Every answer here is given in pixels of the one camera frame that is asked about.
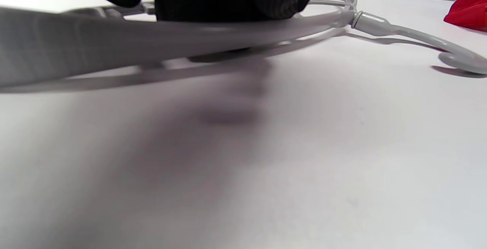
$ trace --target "red fabric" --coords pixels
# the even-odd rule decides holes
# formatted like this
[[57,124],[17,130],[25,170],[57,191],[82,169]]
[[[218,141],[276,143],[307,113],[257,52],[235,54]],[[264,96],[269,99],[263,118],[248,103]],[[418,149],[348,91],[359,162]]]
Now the red fabric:
[[469,29],[487,28],[487,0],[457,0],[445,22]]

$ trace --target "white table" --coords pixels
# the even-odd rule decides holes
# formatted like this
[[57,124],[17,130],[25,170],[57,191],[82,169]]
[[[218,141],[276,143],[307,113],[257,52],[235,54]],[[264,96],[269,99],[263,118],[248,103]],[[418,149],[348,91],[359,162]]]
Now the white table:
[[[487,56],[451,2],[358,1]],[[340,36],[234,62],[271,67],[238,124],[207,116],[256,76],[1,94],[0,247],[486,248],[487,81],[437,54]]]

